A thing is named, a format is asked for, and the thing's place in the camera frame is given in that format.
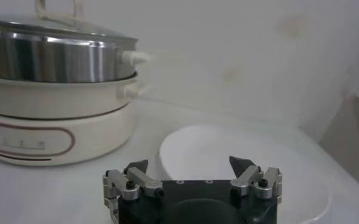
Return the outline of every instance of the screw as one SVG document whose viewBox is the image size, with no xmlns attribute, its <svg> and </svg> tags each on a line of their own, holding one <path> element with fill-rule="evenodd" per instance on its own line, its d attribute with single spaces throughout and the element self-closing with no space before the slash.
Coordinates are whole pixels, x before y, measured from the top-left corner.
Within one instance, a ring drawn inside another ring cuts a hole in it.
<svg viewBox="0 0 359 224">
<path fill-rule="evenodd" d="M 260 187 L 267 187 L 268 184 L 269 184 L 269 182 L 267 181 L 267 179 L 264 179 L 264 178 L 260 179 L 260 181 L 259 181 L 259 183 L 258 183 L 258 185 L 259 185 Z"/>
<path fill-rule="evenodd" d="M 135 187 L 136 187 L 135 182 L 133 182 L 131 180 L 126 182 L 126 189 L 131 190 L 131 189 L 134 189 Z"/>
<path fill-rule="evenodd" d="M 165 195 L 165 193 L 163 192 L 163 190 L 157 190 L 155 191 L 155 196 L 157 198 L 162 198 Z"/>
<path fill-rule="evenodd" d="M 232 187 L 230 189 L 230 193 L 240 197 L 240 189 L 238 189 L 237 187 Z"/>
</svg>

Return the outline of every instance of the cream appliance base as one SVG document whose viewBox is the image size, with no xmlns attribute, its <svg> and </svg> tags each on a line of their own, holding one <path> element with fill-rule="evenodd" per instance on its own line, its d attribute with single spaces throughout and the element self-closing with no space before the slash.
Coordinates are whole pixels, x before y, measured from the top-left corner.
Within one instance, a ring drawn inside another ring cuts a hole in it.
<svg viewBox="0 0 359 224">
<path fill-rule="evenodd" d="M 136 78 L 103 83 L 41 83 L 0 79 L 0 114 L 64 119 L 108 113 L 143 91 Z"/>
<path fill-rule="evenodd" d="M 99 116 L 32 120 L 0 116 L 0 160 L 20 165 L 75 163 L 108 153 L 132 134 L 131 104 Z"/>
</svg>

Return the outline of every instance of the white wall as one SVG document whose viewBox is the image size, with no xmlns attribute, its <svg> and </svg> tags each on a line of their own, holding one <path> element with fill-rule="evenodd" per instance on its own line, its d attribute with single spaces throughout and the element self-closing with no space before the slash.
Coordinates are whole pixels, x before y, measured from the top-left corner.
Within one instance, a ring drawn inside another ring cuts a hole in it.
<svg viewBox="0 0 359 224">
<path fill-rule="evenodd" d="M 71 0 L 49 0 L 67 12 Z M 320 140 L 359 83 L 359 0 L 84 0 L 96 24 L 140 39 L 147 97 L 293 121 Z M 34 0 L 0 0 L 34 13 Z"/>
</svg>

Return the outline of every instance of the stainless steel pot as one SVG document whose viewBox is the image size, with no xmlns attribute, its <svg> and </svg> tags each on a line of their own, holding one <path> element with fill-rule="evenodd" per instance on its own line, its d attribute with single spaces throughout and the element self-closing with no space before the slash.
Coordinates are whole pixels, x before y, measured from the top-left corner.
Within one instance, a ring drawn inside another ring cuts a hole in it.
<svg viewBox="0 0 359 224">
<path fill-rule="evenodd" d="M 0 79 L 97 83 L 135 77 L 132 57 L 142 55 L 130 53 L 137 39 L 84 21 L 80 1 L 74 6 L 74 15 L 58 15 L 37 0 L 37 18 L 0 17 Z"/>
<path fill-rule="evenodd" d="M 96 116 L 124 107 L 143 91 L 135 65 L 149 56 L 136 39 L 73 15 L 0 18 L 0 115 L 31 119 Z"/>
</svg>

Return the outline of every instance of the white plastic handle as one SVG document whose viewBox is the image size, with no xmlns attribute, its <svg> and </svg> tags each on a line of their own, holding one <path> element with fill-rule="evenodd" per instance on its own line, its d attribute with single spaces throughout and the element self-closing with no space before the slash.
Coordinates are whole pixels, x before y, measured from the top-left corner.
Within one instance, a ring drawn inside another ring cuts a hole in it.
<svg viewBox="0 0 359 224">
<path fill-rule="evenodd" d="M 127 65 L 135 66 L 145 62 L 149 62 L 153 59 L 147 53 L 140 52 L 140 51 L 124 51 L 121 61 Z"/>
<path fill-rule="evenodd" d="M 62 13 L 52 13 L 46 10 L 45 6 L 46 0 L 35 0 L 35 13 L 40 19 L 53 19 L 63 21 L 65 19 L 73 20 L 84 20 L 84 10 L 82 0 L 74 0 L 74 13 L 71 14 L 62 14 Z"/>
<path fill-rule="evenodd" d="M 128 85 L 124 86 L 124 88 L 123 88 L 123 96 L 124 97 L 131 97 L 131 98 L 139 97 L 143 93 L 148 91 L 150 87 L 151 87 L 150 85 L 146 85 L 146 84 L 141 83 L 141 82 L 133 82 L 131 84 L 128 84 Z"/>
</svg>

